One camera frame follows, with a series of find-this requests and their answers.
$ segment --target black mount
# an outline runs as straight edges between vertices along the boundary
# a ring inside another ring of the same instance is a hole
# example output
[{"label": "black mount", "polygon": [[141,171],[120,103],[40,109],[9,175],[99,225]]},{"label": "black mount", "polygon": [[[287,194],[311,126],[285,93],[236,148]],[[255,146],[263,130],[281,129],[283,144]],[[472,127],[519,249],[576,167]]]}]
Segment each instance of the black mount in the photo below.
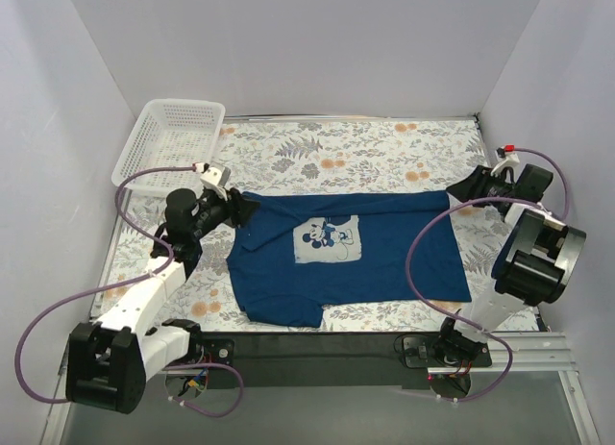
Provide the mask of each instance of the black mount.
[{"label": "black mount", "polygon": [[68,337],[66,398],[130,413],[145,390],[145,368],[136,335],[80,323]]},{"label": "black mount", "polygon": [[554,303],[568,285],[586,237],[573,227],[549,223],[544,214],[523,211],[493,265],[496,291],[528,306]]}]

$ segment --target t-shirt sleeve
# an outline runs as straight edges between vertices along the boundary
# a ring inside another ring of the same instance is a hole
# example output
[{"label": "t-shirt sleeve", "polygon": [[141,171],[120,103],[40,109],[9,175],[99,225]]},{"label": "t-shirt sleeve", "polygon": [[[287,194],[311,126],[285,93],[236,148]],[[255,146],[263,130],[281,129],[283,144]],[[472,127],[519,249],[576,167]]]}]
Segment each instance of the t-shirt sleeve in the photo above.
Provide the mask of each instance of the t-shirt sleeve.
[{"label": "t-shirt sleeve", "polygon": [[244,306],[253,322],[287,327],[320,327],[323,308],[302,296],[278,296],[248,303]]}]

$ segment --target wire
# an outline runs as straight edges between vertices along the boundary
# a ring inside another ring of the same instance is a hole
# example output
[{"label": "wire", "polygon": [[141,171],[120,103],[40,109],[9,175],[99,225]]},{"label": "wire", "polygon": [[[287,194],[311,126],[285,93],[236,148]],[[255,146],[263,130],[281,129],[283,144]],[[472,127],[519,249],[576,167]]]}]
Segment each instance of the wire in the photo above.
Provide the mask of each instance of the wire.
[{"label": "wire", "polygon": [[[144,176],[146,174],[157,173],[157,172],[161,172],[161,171],[193,171],[193,170],[194,170],[194,168],[192,166],[178,166],[178,167],[169,166],[169,167],[153,168],[153,169],[145,169],[143,171],[137,171],[134,175],[128,177],[124,182],[122,182],[122,184],[120,184],[118,186],[117,190],[115,191],[115,208],[117,209],[117,214],[119,214],[119,216],[129,226],[131,226],[133,229],[135,229],[137,232],[139,232],[142,235],[145,235],[147,238],[150,238],[151,240],[156,241],[157,243],[162,245],[164,248],[166,248],[166,251],[168,252],[168,255],[169,255],[168,259],[164,262],[163,265],[161,265],[158,269],[153,271],[154,274],[159,274],[166,267],[168,267],[171,264],[171,262],[173,262],[173,258],[174,258],[173,248],[167,242],[161,240],[160,238],[155,237],[154,235],[149,234],[147,231],[145,231],[145,230],[141,229],[140,227],[138,227],[137,224],[135,224],[128,217],[128,215],[125,212],[122,211],[122,208],[121,208],[122,207],[122,200],[123,200],[123,197],[124,197],[124,192],[126,190],[126,185],[129,184],[134,179],[136,179],[136,178],[138,178],[140,176]],[[96,288],[89,289],[87,291],[82,291],[80,293],[73,294],[72,296],[68,296],[67,298],[59,300],[57,303],[52,304],[47,309],[42,311],[39,315],[37,315],[34,318],[34,320],[32,322],[30,322],[28,324],[28,326],[26,327],[26,329],[24,330],[23,334],[19,338],[19,341],[17,342],[17,348],[15,349],[15,357],[14,357],[15,375],[17,377],[17,382],[19,383],[19,385],[21,386],[23,391],[26,394],[28,394],[30,397],[35,399],[36,401],[42,402],[43,404],[52,404],[52,405],[54,405],[54,404],[64,404],[64,403],[68,402],[67,399],[55,399],[55,398],[43,397],[42,395],[37,394],[28,385],[28,383],[26,382],[26,380],[25,380],[25,378],[23,376],[23,370],[22,370],[22,367],[21,367],[21,357],[22,357],[22,354],[23,354],[23,348],[24,348],[24,345],[26,344],[26,340],[28,339],[28,336],[30,336],[30,333],[35,328],[35,326],[38,325],[40,320],[45,318],[47,315],[49,315],[55,309],[60,308],[61,306],[64,306],[65,304],[68,304],[68,303],[71,303],[73,301],[76,301],[77,299],[85,298],[87,296],[91,296],[93,294],[97,294],[97,293],[100,293],[102,291],[107,291],[108,289],[114,289],[114,288],[118,288],[120,286],[129,286],[131,284],[137,284],[139,282],[142,282],[144,280],[149,279],[150,277],[151,277],[150,274],[143,274],[143,275],[140,275],[138,277],[134,277],[133,279],[125,280],[123,282],[117,282],[116,284],[106,284],[104,286],[98,286]]]},{"label": "wire", "polygon": [[170,397],[170,398],[174,400],[175,402],[177,402],[178,404],[180,404],[181,406],[190,408],[196,411],[197,413],[201,413],[209,418],[222,418],[232,413],[237,408],[239,403],[241,402],[241,399],[243,398],[243,392],[245,389],[243,378],[241,378],[241,375],[239,374],[239,372],[235,370],[234,368],[232,368],[231,366],[225,365],[224,363],[196,363],[193,365],[171,365],[171,366],[167,366],[166,368],[164,368],[163,371],[191,370],[194,368],[222,368],[223,370],[227,370],[233,373],[234,376],[237,378],[237,382],[239,383],[239,394],[237,395],[237,398],[234,399],[233,404],[227,409],[225,409],[224,411],[215,413],[212,411],[208,411],[204,408],[201,408],[197,405],[191,404],[190,402],[186,402],[180,399],[179,397]]},{"label": "wire", "polygon": [[[445,309],[442,309],[438,305],[428,301],[425,298],[425,296],[423,296],[421,294],[421,292],[416,287],[416,284],[414,284],[414,281],[412,280],[412,274],[410,272],[410,264],[412,262],[412,257],[414,256],[414,253],[416,252],[416,248],[417,248],[419,242],[421,241],[421,239],[425,236],[425,234],[427,232],[430,231],[430,229],[435,224],[440,222],[442,219],[444,219],[445,217],[449,216],[453,212],[461,210],[462,208],[465,208],[465,207],[470,207],[472,205],[483,204],[483,203],[501,203],[501,202],[504,202],[504,203],[517,203],[517,204],[520,204],[520,205],[525,205],[527,207],[532,207],[532,208],[535,208],[535,209],[542,210],[542,208],[540,206],[536,205],[535,203],[528,202],[526,200],[518,200],[518,199],[508,198],[508,197],[484,197],[484,198],[477,198],[476,200],[469,200],[467,202],[460,203],[459,205],[457,205],[455,207],[449,208],[448,210],[442,211],[440,214],[435,216],[421,230],[421,232],[419,232],[419,234],[414,238],[414,241],[412,241],[412,244],[410,245],[410,249],[407,252],[407,256],[406,256],[406,280],[407,280],[408,285],[410,286],[410,289],[414,292],[414,294],[419,299],[419,301],[421,301],[423,304],[425,304],[429,308],[431,308],[433,310],[436,310],[436,311],[446,315],[447,317],[451,317],[451,318],[453,318],[456,321],[463,322],[463,323],[465,323],[465,324],[467,324],[467,325],[469,325],[469,326],[471,326],[473,328],[476,328],[477,330],[482,332],[488,338],[493,339],[494,341],[497,341],[500,344],[502,344],[506,348],[506,351],[508,352],[508,362],[506,363],[506,367],[504,368],[504,370],[500,374],[500,376],[492,384],[487,386],[481,392],[478,392],[478,393],[473,394],[473,395],[469,395],[469,396],[461,398],[461,399],[457,399],[457,398],[451,399],[451,398],[448,398],[448,397],[441,397],[442,399],[448,400],[449,402],[468,402],[468,401],[471,401],[471,400],[476,400],[476,399],[482,397],[483,395],[488,394],[493,389],[495,389],[498,386],[498,384],[500,384],[504,380],[504,378],[506,377],[506,375],[510,371],[510,367],[512,366],[512,359],[513,359],[512,348],[510,347],[510,345],[506,341],[504,341],[500,337],[497,337],[494,334],[486,331],[478,323],[476,323],[476,322],[474,322],[474,321],[472,321],[472,320],[470,320],[468,318],[462,317],[461,315],[458,315],[456,313],[452,313],[452,312],[449,312],[449,311],[447,311]],[[431,395],[421,394],[421,393],[418,393],[418,392],[408,392],[408,391],[400,391],[400,392],[404,393],[405,395],[412,395],[414,397],[423,397],[423,398],[429,398],[429,399],[433,398]]]},{"label": "wire", "polygon": [[461,376],[465,376],[468,373],[470,373],[470,368],[472,368],[472,362],[468,363],[468,367],[465,369],[465,371],[463,373],[461,373]]},{"label": "wire", "polygon": [[566,179],[566,176],[564,176],[564,172],[561,170],[559,165],[551,157],[549,157],[547,154],[543,154],[542,152],[540,152],[538,150],[526,149],[524,147],[515,147],[515,151],[516,152],[525,152],[526,154],[537,155],[538,157],[548,161],[551,164],[553,169],[557,172],[557,174],[561,178],[561,182],[564,184],[564,210],[561,213],[561,215],[558,216],[558,217],[562,221],[564,219],[566,219],[566,217],[568,217],[568,211],[570,211],[570,193],[571,193],[571,190],[570,190],[570,185],[568,184],[568,180]]}]

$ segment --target blue t-shirt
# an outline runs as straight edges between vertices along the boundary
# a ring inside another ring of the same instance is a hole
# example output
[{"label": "blue t-shirt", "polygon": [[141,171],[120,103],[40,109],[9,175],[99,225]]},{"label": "blue t-shirt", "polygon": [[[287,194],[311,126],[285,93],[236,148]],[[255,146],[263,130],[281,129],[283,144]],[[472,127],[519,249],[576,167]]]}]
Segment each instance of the blue t-shirt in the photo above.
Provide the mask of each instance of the blue t-shirt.
[{"label": "blue t-shirt", "polygon": [[[416,299],[404,271],[412,240],[449,208],[445,191],[265,197],[236,230],[227,264],[234,295],[250,320],[319,327],[326,304]],[[449,218],[412,258],[426,298],[470,301]]]}]

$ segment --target gray floor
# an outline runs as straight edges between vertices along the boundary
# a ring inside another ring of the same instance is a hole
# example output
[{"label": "gray floor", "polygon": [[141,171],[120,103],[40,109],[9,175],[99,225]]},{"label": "gray floor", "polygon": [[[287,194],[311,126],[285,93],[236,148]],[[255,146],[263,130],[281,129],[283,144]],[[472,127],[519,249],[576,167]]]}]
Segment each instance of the gray floor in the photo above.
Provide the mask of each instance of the gray floor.
[{"label": "gray floor", "polygon": [[[473,376],[473,392],[494,379]],[[398,387],[252,388],[229,417],[213,420],[165,400],[150,381],[130,415],[73,405],[69,444],[545,444],[579,443],[557,373],[512,373],[497,390],[454,407],[399,394]],[[197,401],[223,409],[236,391]]]}]

